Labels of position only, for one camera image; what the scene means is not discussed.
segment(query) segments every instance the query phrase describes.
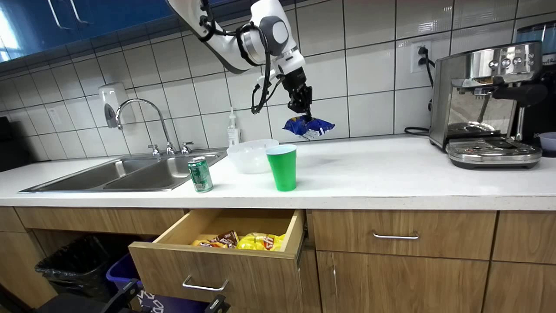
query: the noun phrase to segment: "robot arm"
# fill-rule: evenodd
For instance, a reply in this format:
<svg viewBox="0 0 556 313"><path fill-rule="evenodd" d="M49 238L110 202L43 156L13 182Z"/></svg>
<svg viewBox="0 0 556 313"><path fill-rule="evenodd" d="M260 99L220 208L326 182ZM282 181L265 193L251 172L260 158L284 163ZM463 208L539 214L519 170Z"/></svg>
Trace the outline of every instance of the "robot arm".
<svg viewBox="0 0 556 313"><path fill-rule="evenodd" d="M303 69L307 61L293 38L291 22L279 0L258 0L251 7L253 19L234 33L223 29L211 17L209 0L169 0L169 3L230 71L242 73L253 66L267 64L265 82L255 90L256 94L263 89L261 101L253 104L253 113L260 113L270 99L272 61L275 61L279 78L291 95L289 108L305 113L303 122L317 120L312 116L314 89L307 85Z"/></svg>

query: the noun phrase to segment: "espresso machine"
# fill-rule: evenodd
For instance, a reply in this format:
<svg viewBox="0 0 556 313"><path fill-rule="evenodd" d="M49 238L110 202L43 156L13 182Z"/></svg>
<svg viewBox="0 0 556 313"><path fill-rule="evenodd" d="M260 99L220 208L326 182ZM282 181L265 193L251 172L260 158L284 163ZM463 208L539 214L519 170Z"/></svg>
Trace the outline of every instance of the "espresso machine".
<svg viewBox="0 0 556 313"><path fill-rule="evenodd" d="M461 167L534 167L543 151L522 139L527 108L550 94L541 73L543 42L439 61L432 142Z"/></svg>

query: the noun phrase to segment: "power outlet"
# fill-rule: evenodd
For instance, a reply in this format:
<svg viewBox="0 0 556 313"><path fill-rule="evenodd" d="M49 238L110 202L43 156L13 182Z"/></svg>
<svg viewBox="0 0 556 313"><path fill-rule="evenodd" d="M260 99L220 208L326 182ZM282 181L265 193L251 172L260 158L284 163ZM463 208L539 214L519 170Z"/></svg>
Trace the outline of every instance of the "power outlet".
<svg viewBox="0 0 556 313"><path fill-rule="evenodd" d="M413 43L413 47L411 47L411 73L427 71L425 66L420 66L420 59L421 59L420 49L421 49L421 47L430 49L430 55L432 55L432 47L433 47L432 42L418 42L418 43Z"/></svg>

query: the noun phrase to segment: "blue cloth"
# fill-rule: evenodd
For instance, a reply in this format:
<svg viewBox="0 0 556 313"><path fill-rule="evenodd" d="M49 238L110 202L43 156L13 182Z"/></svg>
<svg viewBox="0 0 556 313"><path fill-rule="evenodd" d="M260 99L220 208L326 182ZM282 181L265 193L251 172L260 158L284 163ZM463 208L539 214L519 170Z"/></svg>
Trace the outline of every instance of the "blue cloth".
<svg viewBox="0 0 556 313"><path fill-rule="evenodd" d="M333 130L336 125L327 122L327 120L321 120L321 118L307 118L305 116L294 116L289 122L286 122L284 129L298 134L298 135L308 135L308 134L317 134L317 135L324 135L326 132Z"/></svg>

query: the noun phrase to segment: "stainless steel sink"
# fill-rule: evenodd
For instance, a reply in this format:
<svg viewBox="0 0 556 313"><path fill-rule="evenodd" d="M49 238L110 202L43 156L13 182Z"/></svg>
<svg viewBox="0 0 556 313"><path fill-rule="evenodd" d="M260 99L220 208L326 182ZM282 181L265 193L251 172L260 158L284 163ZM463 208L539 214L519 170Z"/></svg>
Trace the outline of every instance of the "stainless steel sink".
<svg viewBox="0 0 556 313"><path fill-rule="evenodd" d="M105 191L154 191L175 189L190 179L188 162L199 153L178 155L166 158L152 167L133 172L122 179L112 181L103 186ZM209 167L223 158L218 153L204 153Z"/></svg>
<svg viewBox="0 0 556 313"><path fill-rule="evenodd" d="M65 175L25 191L161 191L175 189L190 179L188 162L206 156L209 167L225 151L204 151L171 158L119 158L72 175Z"/></svg>

